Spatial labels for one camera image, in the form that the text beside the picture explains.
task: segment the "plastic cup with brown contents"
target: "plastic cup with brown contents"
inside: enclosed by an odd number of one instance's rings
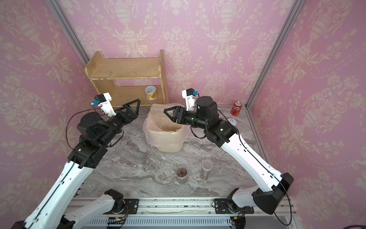
[[[187,183],[188,181],[188,170],[184,167],[180,167],[177,169],[177,178],[178,182],[181,184]]]

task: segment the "wooden shelf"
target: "wooden shelf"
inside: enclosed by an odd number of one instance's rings
[[[121,107],[123,104],[133,101],[135,99],[141,100],[140,106],[151,106],[154,103],[164,104],[163,97],[161,96],[161,86],[156,87],[157,97],[154,100],[148,100],[145,94],[146,86],[126,86],[116,87],[111,93],[113,107]]]
[[[102,59],[97,51],[85,66],[85,73],[99,94],[110,93],[113,107],[121,107],[135,99],[141,100],[141,106],[169,103],[163,50],[160,50],[160,55],[156,58],[126,59]],[[113,82],[113,80],[152,78],[160,79],[160,85],[155,86],[157,93],[155,100],[146,98],[146,86],[117,87]]]

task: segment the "coca-cola can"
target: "coca-cola can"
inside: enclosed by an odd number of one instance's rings
[[[237,116],[241,109],[242,109],[242,103],[240,101],[236,101],[231,109],[231,114]]]

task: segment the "marble surface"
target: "marble surface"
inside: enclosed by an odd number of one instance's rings
[[[139,117],[123,127],[124,136],[109,149],[78,192],[80,197],[98,197],[108,189],[125,196],[227,196],[234,188],[256,185],[253,178],[228,153],[207,139],[192,134],[178,153],[162,153],[147,144],[142,124],[149,107],[141,107]],[[231,105],[219,105],[227,118]],[[259,152],[245,111],[234,117],[237,127],[251,147]],[[193,129],[198,136],[203,130]],[[207,181],[200,179],[201,162],[210,159],[213,169]],[[175,176],[179,167],[188,169],[188,181],[180,184]]]

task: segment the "trash bin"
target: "trash bin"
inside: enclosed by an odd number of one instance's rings
[[[182,150],[183,142],[190,134],[188,125],[172,122],[164,109],[182,106],[180,104],[153,104],[143,123],[143,132],[147,143],[155,146],[161,152],[176,153]]]

